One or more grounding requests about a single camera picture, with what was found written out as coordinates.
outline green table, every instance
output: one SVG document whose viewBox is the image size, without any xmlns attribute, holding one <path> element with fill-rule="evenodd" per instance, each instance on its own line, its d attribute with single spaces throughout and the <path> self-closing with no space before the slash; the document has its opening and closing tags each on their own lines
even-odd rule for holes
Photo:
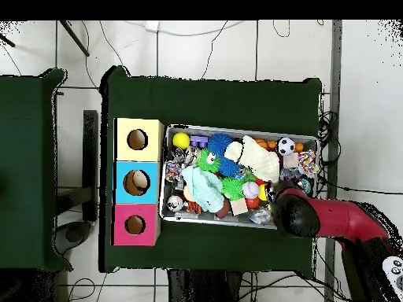
<svg viewBox="0 0 403 302">
<path fill-rule="evenodd" d="M 70 268 L 52 246 L 57 203 L 52 100 L 64 77 L 61 69 L 40 77 L 0 77 L 0 267 Z"/>
<path fill-rule="evenodd" d="M 100 216 L 105 219 L 100 221 L 100 271 L 171 267 L 300 271 L 312 276 L 312 239 L 288 238 L 277 230 L 163 221 L 154 247 L 111 246 L 111 208 L 105 203 L 112 202 L 113 118 L 317 136 L 318 79 L 284 83 L 131 78 L 119 66 L 104 75 L 101 92 Z"/>
</svg>

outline bin of toys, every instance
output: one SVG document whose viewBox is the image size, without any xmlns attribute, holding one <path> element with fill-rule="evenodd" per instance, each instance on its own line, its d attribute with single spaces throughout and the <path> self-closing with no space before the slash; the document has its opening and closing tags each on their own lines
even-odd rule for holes
<svg viewBox="0 0 403 302">
<path fill-rule="evenodd" d="M 316 194 L 314 137 L 171 124 L 163 150 L 164 220 L 275 228 L 272 187 L 279 180 Z"/>
</svg>

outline gray metal tray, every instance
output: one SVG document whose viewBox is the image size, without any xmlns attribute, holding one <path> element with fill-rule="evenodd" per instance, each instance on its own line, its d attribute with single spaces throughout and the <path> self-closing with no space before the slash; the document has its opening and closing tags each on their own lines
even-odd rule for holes
<svg viewBox="0 0 403 302">
<path fill-rule="evenodd" d="M 244 135 L 249 135 L 251 138 L 258 139 L 262 138 L 264 140 L 279 140 L 282 137 L 288 137 L 295 142 L 300 142 L 304 145 L 309 144 L 309 147 L 315 151 L 315 153 L 320 151 L 320 142 L 315 137 L 305 136 L 305 135 L 294 135 L 294 134 L 279 134 L 270 132 L 257 132 L 257 131 L 244 131 L 244 130 L 231 130 L 227 128 L 218 127 L 201 127 L 193 125 L 179 125 L 171 124 L 167 126 L 165 130 L 165 140 L 164 140 L 164 152 L 169 152 L 172 150 L 172 138 L 178 132 L 185 132 L 189 135 L 203 135 L 210 137 L 215 133 L 225 133 L 229 134 L 232 138 L 242 138 Z M 166 202 L 171 194 L 170 184 L 165 181 L 165 169 L 166 161 L 163 163 L 161 172 L 161 192 L 159 200 L 159 214 L 160 217 L 166 221 L 181 221 L 187 223 L 208 223 L 217 224 L 224 226 L 237 226 L 237 227 L 252 227 L 252 228 L 265 228 L 265 229 L 275 229 L 275 225 L 272 223 L 266 225 L 259 225 L 251 222 L 248 219 L 248 213 L 241 215 L 232 216 L 228 214 L 223 219 L 218 219 L 213 213 L 203 212 L 200 215 L 195 213 L 180 212 L 180 216 L 176 216 L 172 211 L 167 208 Z M 316 194 L 316 176 L 314 178 L 314 190 L 313 194 Z"/>
</svg>

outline yellow cube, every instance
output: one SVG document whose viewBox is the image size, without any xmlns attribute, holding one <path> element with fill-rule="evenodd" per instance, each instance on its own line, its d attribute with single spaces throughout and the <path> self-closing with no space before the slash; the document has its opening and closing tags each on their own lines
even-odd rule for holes
<svg viewBox="0 0 403 302">
<path fill-rule="evenodd" d="M 159 120 L 116 118 L 116 159 L 119 161 L 161 161 L 164 125 Z"/>
</svg>

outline purple toy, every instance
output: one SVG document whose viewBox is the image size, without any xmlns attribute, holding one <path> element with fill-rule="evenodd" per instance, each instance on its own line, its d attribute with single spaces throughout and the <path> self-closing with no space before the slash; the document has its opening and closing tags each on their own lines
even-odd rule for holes
<svg viewBox="0 0 403 302">
<path fill-rule="evenodd" d="M 190 136 L 190 145 L 193 147 L 199 147 L 201 149 L 207 147 L 208 137 L 199 137 L 198 135 Z"/>
</svg>

